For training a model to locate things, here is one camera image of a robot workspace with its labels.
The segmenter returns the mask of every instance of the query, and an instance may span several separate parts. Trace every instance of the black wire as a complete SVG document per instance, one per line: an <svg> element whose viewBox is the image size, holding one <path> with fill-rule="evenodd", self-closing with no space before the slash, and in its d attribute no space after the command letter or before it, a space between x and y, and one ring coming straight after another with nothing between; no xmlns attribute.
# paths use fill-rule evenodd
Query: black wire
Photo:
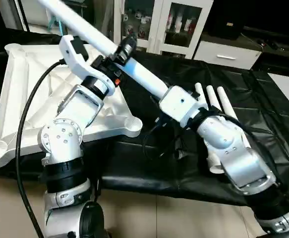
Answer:
<svg viewBox="0 0 289 238"><path fill-rule="evenodd" d="M173 138L173 140L166 146L166 148L163 150L163 152L162 152L157 158L162 157L166 152L168 152L169 149L170 149L170 148L172 147L172 145L174 144L174 142L175 142L176 140L178 140L180 137L183 136L183 134L185 133L185 131L191 126L192 123L193 123L192 120L191 120L189 123L187 123L187 125L180 130L180 133ZM161 123L156 123L155 126L152 127L152 128L148 131L148 133L145 135L145 137L144 137L144 139L143 139L143 142L142 142L142 152L143 152L144 156L145 156L147 159L149 159L149 160L153 160L153 158L150 157L150 156L147 154L147 151L146 151L146 143L147 143L148 137L149 137L157 128L159 128L160 126L162 126Z"/></svg>
<svg viewBox="0 0 289 238"><path fill-rule="evenodd" d="M32 224L35 228L35 231L37 233L37 236L39 238L44 238L43 233L41 231L41 228L35 218L35 215L33 213L33 210L31 208L31 205L29 203L29 200L27 198L26 192L24 190L23 187L23 182L22 182L22 177L21 177L21 171L20 171L20 151L21 151L21 138L22 138L22 131L23 131L23 127L24 127L24 123L25 123L25 118L27 115L27 112L29 111L31 102L34 98L34 95L36 93L36 91L38 90L39 86L41 85L42 81L44 80L44 78L58 65L60 64L65 64L65 61L63 59L61 59L60 61L54 63L51 67L49 67L40 77L39 81L37 81L37 83L35 84L29 99L27 100L21 119L20 119L20 124L19 124L19 128L17 131L17 136L16 136L16 148L15 148L15 170L16 170L16 179L17 179L17 185L20 191L20 195L21 198L23 200L24 206L26 208L27 213L29 214Z"/></svg>
<svg viewBox="0 0 289 238"><path fill-rule="evenodd" d="M160 126L162 126L162 125L160 125L159 123L155 124L155 126L152 127L152 128L148 131L148 133L146 133L146 135L145 135L144 138L143 138L143 142L142 142L142 152L143 152L144 156L145 156L148 160L153 160L153 158L151 158L151 157L147 154L147 151L146 151L146 143L147 143L147 141L148 141L149 136L150 136L157 128L159 128Z"/></svg>
<svg viewBox="0 0 289 238"><path fill-rule="evenodd" d="M17 2L19 4L20 10L21 10L21 15L22 15L22 18L23 18L23 21L24 21L24 25L25 25L26 31L30 32L29 24L27 22L27 19L26 19L26 16L25 16L25 12L24 12L24 9L23 9L23 4L22 4L21 0L17 0Z"/></svg>
<svg viewBox="0 0 289 238"><path fill-rule="evenodd" d="M276 170L276 164L275 161L273 159L273 156L271 155L270 151L268 150L268 148L266 146L264 146L259 140L258 138L247 128L245 127L243 124L241 124L237 119L228 116L224 113L218 113L218 116L224 117L226 120L231 121L233 124L239 126L247 135L250 136L250 138L253 140L253 142L258 146L258 148L260 149L261 153L264 154L264 157L266 157L267 159L269 159L269 162L272 163L272 165L274 166L274 174L275 176L281 180L281 177L279 175L279 173Z"/></svg>

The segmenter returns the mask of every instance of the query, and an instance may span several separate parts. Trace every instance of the tiled floor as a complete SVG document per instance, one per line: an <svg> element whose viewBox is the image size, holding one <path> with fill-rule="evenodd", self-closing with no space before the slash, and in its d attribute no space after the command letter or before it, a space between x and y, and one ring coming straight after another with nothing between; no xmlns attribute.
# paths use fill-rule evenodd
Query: tiled floor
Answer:
<svg viewBox="0 0 289 238"><path fill-rule="evenodd" d="M45 187L37 183L25 187L42 224ZM246 207L111 190L103 191L99 203L114 238L255 238L264 234ZM0 237L36 237L14 180L0 179Z"/></svg>

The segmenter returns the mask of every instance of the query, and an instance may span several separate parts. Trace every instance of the white plastic pallet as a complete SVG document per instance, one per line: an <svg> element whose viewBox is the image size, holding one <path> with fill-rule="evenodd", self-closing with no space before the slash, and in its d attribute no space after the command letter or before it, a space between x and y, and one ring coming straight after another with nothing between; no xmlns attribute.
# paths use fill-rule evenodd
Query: white plastic pallet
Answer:
<svg viewBox="0 0 289 238"><path fill-rule="evenodd" d="M85 45L91 62L100 54ZM9 44L9 54L0 96L0 167L15 157L16 132L25 103L43 72L62 58L58 45L21 46ZM64 96L81 80L66 65L56 67L38 89L24 125L21 155L40 152L37 135L40 128L52 120ZM119 87L104 99L104 106L84 131L83 141L126 135L136 137L142 121L134 117Z"/></svg>

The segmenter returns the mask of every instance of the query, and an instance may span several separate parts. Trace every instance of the black tablecloth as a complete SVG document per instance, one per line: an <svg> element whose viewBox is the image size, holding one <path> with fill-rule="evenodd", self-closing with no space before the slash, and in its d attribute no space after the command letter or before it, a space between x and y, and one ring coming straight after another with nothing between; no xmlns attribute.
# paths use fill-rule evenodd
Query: black tablecloth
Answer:
<svg viewBox="0 0 289 238"><path fill-rule="evenodd" d="M57 44L59 36L42 35L15 30L0 30L0 90L7 55L4 46ZM268 148L283 180L289 184L289 101L266 73L206 64L137 52L137 61L160 79L191 90L196 82L214 87L223 86L239 120L249 127ZM117 136L84 144L84 161L88 176L102 176L102 187L189 198L226 204L244 205L225 177L217 177L207 170L205 147L196 141L192 131L182 137L182 147L189 155L178 160L170 154L148 160L142 153L142 139L159 115L150 95L135 81L124 77L121 83L124 97L136 117L143 121L137 138ZM152 156L162 150L177 133L172 123L159 129L148 140ZM24 156L22 173L25 179L40 179L42 153ZM0 169L0 176L15 177L14 160Z"/></svg>

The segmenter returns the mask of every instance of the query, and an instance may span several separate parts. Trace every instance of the white cabinet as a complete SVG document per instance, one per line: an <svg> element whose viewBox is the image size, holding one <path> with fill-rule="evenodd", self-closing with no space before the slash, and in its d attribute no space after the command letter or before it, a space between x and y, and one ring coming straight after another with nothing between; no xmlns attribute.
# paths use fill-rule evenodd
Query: white cabinet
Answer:
<svg viewBox="0 0 289 238"><path fill-rule="evenodd" d="M260 51L201 41L194 60L202 60L207 63L235 68L251 69L260 54Z"/></svg>
<svg viewBox="0 0 289 238"><path fill-rule="evenodd" d="M130 32L146 52L191 59L213 0L115 0L114 42Z"/></svg>

